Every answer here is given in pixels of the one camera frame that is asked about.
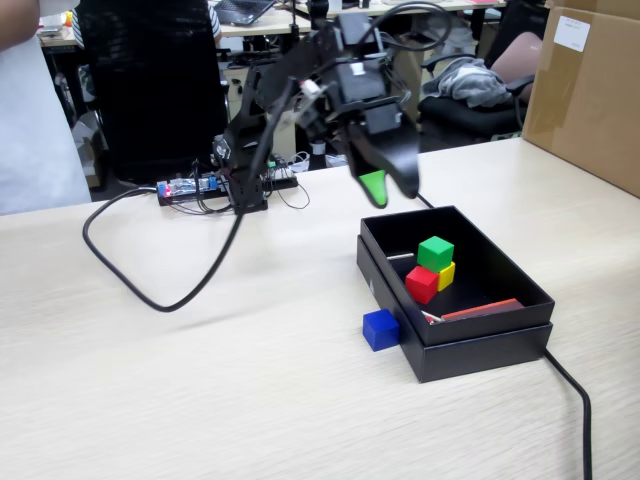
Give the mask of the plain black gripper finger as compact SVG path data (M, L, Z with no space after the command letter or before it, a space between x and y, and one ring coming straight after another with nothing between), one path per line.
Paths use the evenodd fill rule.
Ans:
M368 133L376 153L378 165L384 168L400 192L409 199L418 196L420 176L418 167L419 133L411 121L402 121L398 128L380 133Z

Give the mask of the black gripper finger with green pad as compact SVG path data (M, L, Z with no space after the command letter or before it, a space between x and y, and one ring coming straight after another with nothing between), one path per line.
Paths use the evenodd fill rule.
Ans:
M385 208L388 201L386 172L378 165L379 155L371 139L355 123L348 124L343 133L345 155L352 177L374 207Z

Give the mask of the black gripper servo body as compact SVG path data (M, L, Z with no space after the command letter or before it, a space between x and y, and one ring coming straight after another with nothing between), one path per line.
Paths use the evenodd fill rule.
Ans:
M403 110L389 89L378 60L339 63L328 72L331 112L368 135L402 126Z

